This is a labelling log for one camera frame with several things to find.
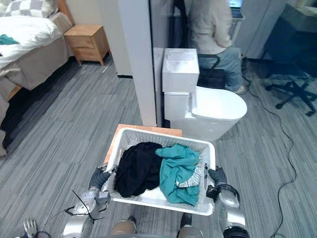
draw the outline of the toilet lid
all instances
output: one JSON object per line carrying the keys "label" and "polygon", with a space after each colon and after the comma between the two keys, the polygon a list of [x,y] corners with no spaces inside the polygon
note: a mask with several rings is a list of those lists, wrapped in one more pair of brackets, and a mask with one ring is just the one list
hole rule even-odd
{"label": "toilet lid", "polygon": [[237,94],[222,90],[196,86],[192,114],[195,116],[237,120],[247,113],[247,105]]}

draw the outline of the sneaker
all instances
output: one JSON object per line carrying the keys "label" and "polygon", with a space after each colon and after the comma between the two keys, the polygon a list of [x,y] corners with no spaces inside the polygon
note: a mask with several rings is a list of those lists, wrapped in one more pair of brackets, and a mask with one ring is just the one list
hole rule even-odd
{"label": "sneaker", "polygon": [[234,91],[234,93],[238,95],[245,94],[246,92],[247,92],[247,88],[243,85],[240,88],[238,88],[237,91]]}

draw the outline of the gray carpet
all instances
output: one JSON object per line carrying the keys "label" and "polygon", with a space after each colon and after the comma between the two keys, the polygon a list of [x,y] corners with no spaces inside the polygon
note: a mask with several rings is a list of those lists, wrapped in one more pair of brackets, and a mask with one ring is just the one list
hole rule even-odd
{"label": "gray carpet", "polygon": [[[298,179],[281,194],[284,224],[279,233],[286,237],[316,237],[316,116],[307,117],[300,100],[276,110],[285,99],[278,90],[264,86],[284,83],[280,76],[264,80],[265,65],[252,63],[248,78],[251,91],[265,106],[278,113],[285,130],[295,141],[291,160]],[[216,161],[224,167],[228,182],[240,191],[242,210],[251,237],[267,238],[281,216],[277,190],[292,178],[286,160],[278,119],[265,112],[250,94],[242,98],[248,105],[246,116],[214,143]],[[44,85],[32,92],[22,91],[12,100],[2,127],[9,131],[5,145],[9,156],[0,160],[0,236],[23,234],[26,217],[37,220],[41,230],[60,237],[69,216],[61,213],[41,227],[51,216],[75,204],[71,189],[87,189],[94,168],[104,160],[118,123],[141,124],[132,79],[119,79],[110,57],[106,66],[86,63],[78,67],[70,61]],[[96,221],[91,237],[105,236],[120,220],[134,215],[140,233],[175,237],[181,213],[112,202]],[[221,232],[215,216],[193,216],[193,225],[205,237],[218,238]]]}

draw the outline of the jeans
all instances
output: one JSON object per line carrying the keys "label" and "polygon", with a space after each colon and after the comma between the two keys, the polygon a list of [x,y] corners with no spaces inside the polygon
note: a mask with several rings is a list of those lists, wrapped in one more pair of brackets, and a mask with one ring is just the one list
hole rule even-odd
{"label": "jeans", "polygon": [[[226,74],[226,89],[229,91],[237,91],[243,83],[241,70],[241,52],[239,48],[228,47],[225,51],[217,54],[220,62],[216,68],[223,69]],[[201,68],[212,68],[217,59],[215,58],[198,58]]]}

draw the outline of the teal towel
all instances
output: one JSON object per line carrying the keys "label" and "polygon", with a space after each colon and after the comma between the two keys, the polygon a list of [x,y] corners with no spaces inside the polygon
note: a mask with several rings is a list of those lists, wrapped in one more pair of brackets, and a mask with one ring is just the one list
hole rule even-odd
{"label": "teal towel", "polygon": [[8,37],[7,35],[0,35],[0,45],[12,45],[19,44],[12,37]]}
{"label": "teal towel", "polygon": [[188,180],[199,162],[199,153],[182,145],[174,145],[156,150],[163,157],[159,172],[159,187],[171,203],[187,203],[195,206],[198,200],[199,186],[177,187]]}

